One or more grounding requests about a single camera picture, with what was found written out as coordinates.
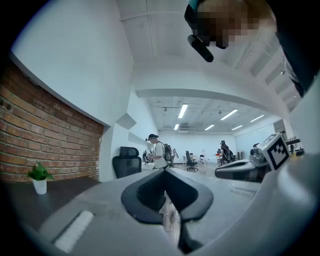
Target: white ceiling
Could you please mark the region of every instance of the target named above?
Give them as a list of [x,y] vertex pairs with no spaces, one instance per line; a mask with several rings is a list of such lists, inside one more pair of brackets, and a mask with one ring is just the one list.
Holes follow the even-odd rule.
[[[251,120],[264,115],[267,118],[271,114],[260,109],[215,99],[194,97],[150,97],[148,98],[154,120],[160,131],[173,130],[179,124],[180,131],[204,132],[205,128],[214,125],[208,133],[233,133],[233,128],[243,125],[251,125]],[[188,104],[182,118],[178,118],[182,104]],[[225,120],[221,120],[232,110],[238,111]]]
[[[187,37],[191,34],[191,29],[184,19],[187,0],[117,0],[117,5],[135,62],[152,61],[165,56],[177,56],[189,62],[205,62],[187,42]],[[214,62],[223,62],[248,76],[256,77],[262,85],[275,90],[289,111],[301,99],[288,73],[281,75],[281,71],[285,70],[284,56],[278,39],[271,30],[261,29],[249,40],[234,43],[225,50],[217,47],[209,49],[214,56]],[[164,112],[164,109],[154,108],[157,99],[150,98],[149,102],[155,113],[158,128],[173,126],[175,124],[173,119],[179,114],[179,110],[168,108],[167,112]],[[163,107],[179,107],[178,102],[185,103],[186,100],[192,103],[190,105],[192,108],[186,114],[186,122],[189,125],[195,118],[198,118],[201,110],[211,101],[210,99],[179,97],[163,97],[159,100],[161,106],[165,104]],[[206,126],[211,121],[219,120],[220,118],[216,116],[218,106],[222,111],[238,108],[239,119],[243,122],[246,119],[242,120],[242,118],[249,116],[249,113],[251,116],[248,118],[250,119],[256,112],[261,112],[252,107],[215,100],[208,108],[215,111],[207,111],[207,109],[197,122]],[[237,117],[236,114],[226,119],[228,129],[238,123],[235,117]]]

